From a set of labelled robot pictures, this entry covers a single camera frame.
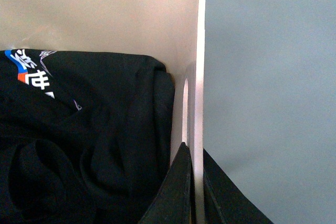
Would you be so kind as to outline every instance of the gray surface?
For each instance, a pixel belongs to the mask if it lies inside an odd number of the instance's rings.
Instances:
[[[205,148],[274,223],[336,223],[336,0],[207,0]]]

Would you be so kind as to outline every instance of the black t-shirt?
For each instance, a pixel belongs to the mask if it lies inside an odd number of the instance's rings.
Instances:
[[[136,223],[169,167],[173,99],[149,56],[0,51],[0,222]]]

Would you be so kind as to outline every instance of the beige plastic surface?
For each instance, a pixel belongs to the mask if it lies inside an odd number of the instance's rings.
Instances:
[[[172,159],[183,138],[193,161],[197,223],[204,222],[204,13],[205,0],[0,0],[0,50],[124,52],[165,63],[176,81]]]

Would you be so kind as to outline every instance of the blue and orange logo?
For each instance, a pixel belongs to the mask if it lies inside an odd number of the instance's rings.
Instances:
[[[10,59],[12,62],[15,63],[15,65],[18,68],[18,74],[17,74],[17,79],[21,82],[26,83],[26,75],[28,74],[28,70],[26,68],[25,65],[23,65],[20,60],[16,59],[13,55],[12,55],[12,51],[11,50],[6,50],[5,51],[5,55],[7,56],[8,59]]]

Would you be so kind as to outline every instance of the folded black clothing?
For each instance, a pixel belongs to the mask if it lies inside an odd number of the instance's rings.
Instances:
[[[173,99],[149,56],[0,51],[0,223],[137,223],[169,168]]]

